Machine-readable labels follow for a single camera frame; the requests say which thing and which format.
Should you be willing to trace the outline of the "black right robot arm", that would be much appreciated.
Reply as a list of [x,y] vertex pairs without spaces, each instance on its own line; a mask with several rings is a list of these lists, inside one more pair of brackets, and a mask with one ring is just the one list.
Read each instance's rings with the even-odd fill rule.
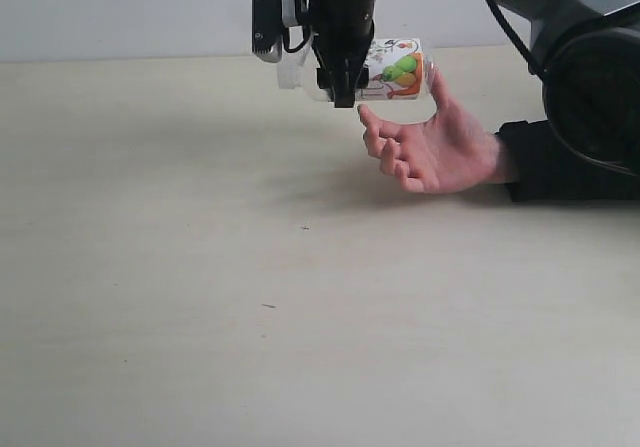
[[[320,84],[354,104],[376,0],[310,0]],[[639,0],[483,0],[529,73],[570,151],[608,169],[639,170]]]

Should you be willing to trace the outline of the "bare open human hand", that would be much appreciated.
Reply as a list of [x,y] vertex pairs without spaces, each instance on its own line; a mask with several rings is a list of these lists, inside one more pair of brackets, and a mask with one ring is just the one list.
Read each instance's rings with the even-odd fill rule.
[[411,193],[441,195],[483,184],[507,184],[518,170],[506,147],[449,92],[440,71],[431,95],[436,111],[424,122],[398,124],[358,107],[363,141],[380,171]]

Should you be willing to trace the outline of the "black sleeved human forearm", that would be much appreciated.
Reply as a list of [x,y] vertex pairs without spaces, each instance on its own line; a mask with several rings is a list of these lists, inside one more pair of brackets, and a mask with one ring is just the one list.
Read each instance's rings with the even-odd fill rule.
[[506,123],[497,132],[515,165],[513,202],[637,201],[639,179],[595,166],[564,146],[546,121]]

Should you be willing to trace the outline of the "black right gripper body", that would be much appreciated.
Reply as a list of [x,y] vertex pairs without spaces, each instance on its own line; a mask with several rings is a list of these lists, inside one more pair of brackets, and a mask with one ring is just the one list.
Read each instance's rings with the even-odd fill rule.
[[374,35],[375,0],[313,0],[313,50],[326,70],[359,70]]

